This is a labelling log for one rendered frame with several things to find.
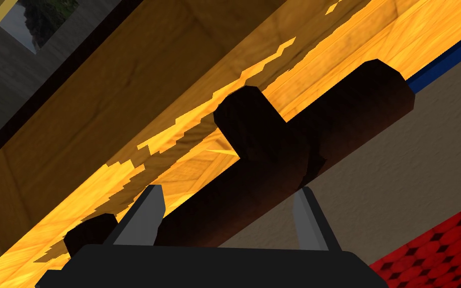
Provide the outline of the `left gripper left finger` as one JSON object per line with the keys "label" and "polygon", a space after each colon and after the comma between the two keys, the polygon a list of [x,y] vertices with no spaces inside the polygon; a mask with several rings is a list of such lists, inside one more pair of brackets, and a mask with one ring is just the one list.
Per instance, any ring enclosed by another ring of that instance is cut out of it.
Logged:
{"label": "left gripper left finger", "polygon": [[166,212],[161,185],[149,185],[131,205],[105,245],[152,246]]}

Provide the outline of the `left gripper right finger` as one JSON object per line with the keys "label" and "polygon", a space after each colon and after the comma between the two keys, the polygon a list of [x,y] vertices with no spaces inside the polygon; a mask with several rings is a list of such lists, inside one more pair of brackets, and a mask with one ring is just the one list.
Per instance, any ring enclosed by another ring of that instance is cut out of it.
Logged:
{"label": "left gripper right finger", "polygon": [[342,250],[315,194],[308,186],[293,195],[292,214],[301,250]]}

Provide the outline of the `orange wooden cupboard door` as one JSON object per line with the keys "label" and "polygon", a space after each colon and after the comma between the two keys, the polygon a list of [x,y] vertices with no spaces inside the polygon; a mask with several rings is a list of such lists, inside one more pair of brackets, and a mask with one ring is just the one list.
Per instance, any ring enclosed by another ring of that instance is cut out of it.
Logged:
{"label": "orange wooden cupboard door", "polygon": [[123,19],[0,148],[0,288],[152,183],[169,210],[237,161],[212,111],[258,86],[292,119],[361,63],[408,79],[461,40],[461,0],[124,0]]}

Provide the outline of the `red patterned rug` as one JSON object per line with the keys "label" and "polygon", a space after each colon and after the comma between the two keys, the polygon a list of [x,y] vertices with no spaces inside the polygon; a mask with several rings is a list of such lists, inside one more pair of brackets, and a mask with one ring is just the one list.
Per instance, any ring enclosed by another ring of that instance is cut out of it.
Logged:
{"label": "red patterned rug", "polygon": [[461,212],[370,265],[388,288],[461,288]]}

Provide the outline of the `framed landscape picture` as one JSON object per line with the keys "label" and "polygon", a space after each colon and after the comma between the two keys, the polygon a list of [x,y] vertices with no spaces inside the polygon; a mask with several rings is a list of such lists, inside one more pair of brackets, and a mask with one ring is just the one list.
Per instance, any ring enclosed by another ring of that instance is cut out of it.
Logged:
{"label": "framed landscape picture", "polygon": [[0,27],[36,54],[78,7],[78,0],[17,0]]}

